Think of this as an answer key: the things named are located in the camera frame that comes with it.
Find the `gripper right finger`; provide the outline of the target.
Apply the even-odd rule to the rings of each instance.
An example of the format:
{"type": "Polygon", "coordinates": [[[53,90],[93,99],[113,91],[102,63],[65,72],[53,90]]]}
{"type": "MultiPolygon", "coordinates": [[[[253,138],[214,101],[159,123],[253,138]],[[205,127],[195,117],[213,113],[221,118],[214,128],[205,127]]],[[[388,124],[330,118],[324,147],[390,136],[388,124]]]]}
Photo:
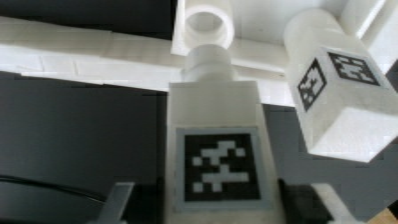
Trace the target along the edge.
{"type": "Polygon", "coordinates": [[[326,183],[287,184],[278,180],[285,224],[362,224],[326,183]]]}

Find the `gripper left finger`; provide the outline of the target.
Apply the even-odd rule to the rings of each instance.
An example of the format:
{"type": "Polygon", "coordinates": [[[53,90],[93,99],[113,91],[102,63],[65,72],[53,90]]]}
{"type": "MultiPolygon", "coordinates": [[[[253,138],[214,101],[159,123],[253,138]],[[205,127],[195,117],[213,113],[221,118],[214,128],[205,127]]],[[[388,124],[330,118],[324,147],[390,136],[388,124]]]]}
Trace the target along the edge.
{"type": "Polygon", "coordinates": [[[99,215],[86,224],[161,224],[161,190],[157,185],[117,182],[99,215]]]}

